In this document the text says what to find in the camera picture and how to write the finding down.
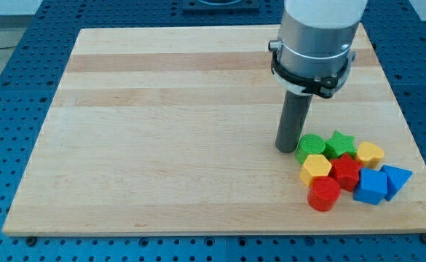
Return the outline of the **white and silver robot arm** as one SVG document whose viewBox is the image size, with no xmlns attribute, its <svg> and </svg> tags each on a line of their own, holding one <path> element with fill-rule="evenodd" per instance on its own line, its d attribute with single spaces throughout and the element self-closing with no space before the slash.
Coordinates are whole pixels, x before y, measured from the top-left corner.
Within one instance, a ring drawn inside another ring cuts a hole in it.
<svg viewBox="0 0 426 262">
<path fill-rule="evenodd" d="M 366 0 L 285 0 L 272 74 L 295 95 L 331 98 L 346 82 Z"/>
</svg>

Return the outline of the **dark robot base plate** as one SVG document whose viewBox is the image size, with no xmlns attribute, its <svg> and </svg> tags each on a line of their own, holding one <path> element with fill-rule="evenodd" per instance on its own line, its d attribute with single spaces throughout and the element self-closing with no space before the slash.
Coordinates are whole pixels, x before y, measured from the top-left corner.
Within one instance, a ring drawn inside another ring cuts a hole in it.
<svg viewBox="0 0 426 262">
<path fill-rule="evenodd" d="M 183 11 L 242 11 L 258 10 L 259 0 L 180 0 Z"/>
</svg>

